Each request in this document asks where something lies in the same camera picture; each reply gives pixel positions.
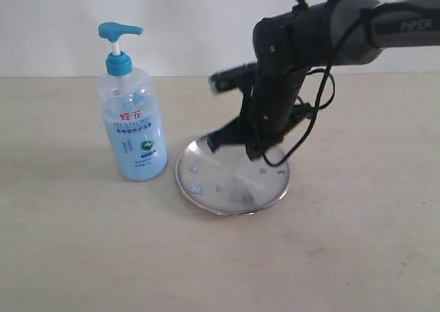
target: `soap bottle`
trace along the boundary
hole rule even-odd
[[[151,77],[133,67],[120,50],[123,34],[143,33],[140,27],[102,23],[101,38],[111,44],[107,72],[96,84],[96,95],[120,174],[131,181],[158,176],[166,167],[167,151],[157,93]]]

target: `table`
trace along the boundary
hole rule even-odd
[[[286,197],[252,216],[200,210],[174,177],[184,147],[238,113],[238,91],[154,78],[169,163],[133,183],[95,78],[0,79],[0,311],[438,311],[440,76],[336,79]]]

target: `metal plate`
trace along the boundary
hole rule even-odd
[[[278,161],[279,147],[267,153]],[[278,168],[251,162],[243,146],[226,146],[212,154],[206,136],[191,142],[177,161],[176,180],[184,196],[215,214],[253,214],[280,201],[289,189],[289,162]]]

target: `pump dispenser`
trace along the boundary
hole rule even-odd
[[[156,89],[145,71],[133,67],[118,42],[124,34],[141,35],[143,29],[106,22],[98,33],[110,42],[111,53],[105,61],[107,72],[96,84],[96,95],[119,172],[131,181],[154,178],[168,159]]]

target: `white wall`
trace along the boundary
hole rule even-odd
[[[0,76],[101,74],[109,51],[107,42],[98,37],[103,21],[144,28],[141,36],[125,36],[122,48],[150,74],[208,75],[254,60],[254,24],[293,4],[293,0],[0,0]],[[439,70],[440,47],[390,50],[372,65],[338,69]]]

